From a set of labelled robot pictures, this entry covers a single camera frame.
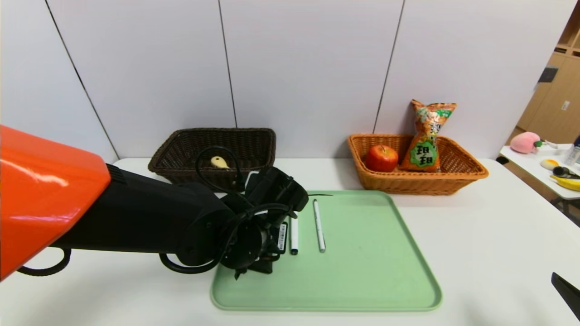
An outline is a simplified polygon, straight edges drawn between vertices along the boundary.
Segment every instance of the white wall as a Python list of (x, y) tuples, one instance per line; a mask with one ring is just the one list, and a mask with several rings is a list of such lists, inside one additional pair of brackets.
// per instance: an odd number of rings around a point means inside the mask
[(407, 0), (375, 132), (414, 132), (411, 99), (456, 102), (441, 135), (496, 157), (575, 3)]
[(116, 161), (44, 1), (2, 0), (1, 15), (2, 124)]
[(49, 0), (121, 158), (175, 130), (235, 127), (217, 0)]
[(277, 157), (349, 157), (371, 133), (402, 0), (222, 0), (238, 126)]
[[(401, 1), (222, 0), (238, 126), (273, 128), (278, 157), (348, 156), (346, 137), (372, 131)], [(235, 126), (217, 1), (49, 4), (121, 157)], [(573, 6), (406, 0), (376, 132), (412, 132), (412, 98), (457, 102), (441, 134), (494, 157)], [(45, 4), (2, 9), (2, 122), (114, 160)]]

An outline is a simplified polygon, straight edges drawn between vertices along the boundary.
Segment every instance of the white marker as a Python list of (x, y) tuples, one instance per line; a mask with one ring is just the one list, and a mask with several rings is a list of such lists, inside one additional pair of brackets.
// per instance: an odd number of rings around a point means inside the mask
[(290, 218), (290, 254), (298, 254), (298, 218)]
[(324, 233), (322, 233), (322, 223), (320, 221), (320, 209), (318, 208), (318, 201), (314, 201), (314, 221), (316, 222), (316, 233), (318, 234), (318, 247), (320, 252), (326, 251), (326, 244), (324, 243)]

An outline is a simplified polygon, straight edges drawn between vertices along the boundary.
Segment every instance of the red apple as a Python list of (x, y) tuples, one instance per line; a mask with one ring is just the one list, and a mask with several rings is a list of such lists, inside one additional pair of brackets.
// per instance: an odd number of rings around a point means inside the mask
[(397, 151), (385, 145), (374, 145), (367, 154), (367, 168), (376, 172), (392, 172), (397, 167)]

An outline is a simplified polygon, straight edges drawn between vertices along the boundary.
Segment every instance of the orange wicker basket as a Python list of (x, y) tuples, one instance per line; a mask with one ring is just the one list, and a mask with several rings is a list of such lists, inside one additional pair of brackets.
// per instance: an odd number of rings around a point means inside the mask
[(365, 166), (368, 150), (374, 145), (387, 145), (398, 152), (399, 164), (411, 145), (412, 135), (357, 134), (349, 137), (358, 178), (365, 189), (392, 194), (450, 195), (471, 182), (488, 176), (487, 169), (453, 140), (439, 136), (437, 148), (441, 160), (440, 173), (374, 172)]

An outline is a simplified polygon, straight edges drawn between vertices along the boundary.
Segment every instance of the barcode label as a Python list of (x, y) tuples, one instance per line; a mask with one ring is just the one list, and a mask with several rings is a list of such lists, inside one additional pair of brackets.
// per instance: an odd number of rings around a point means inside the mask
[(278, 249), (284, 251), (286, 244), (286, 223), (280, 225), (280, 232), (278, 233)]

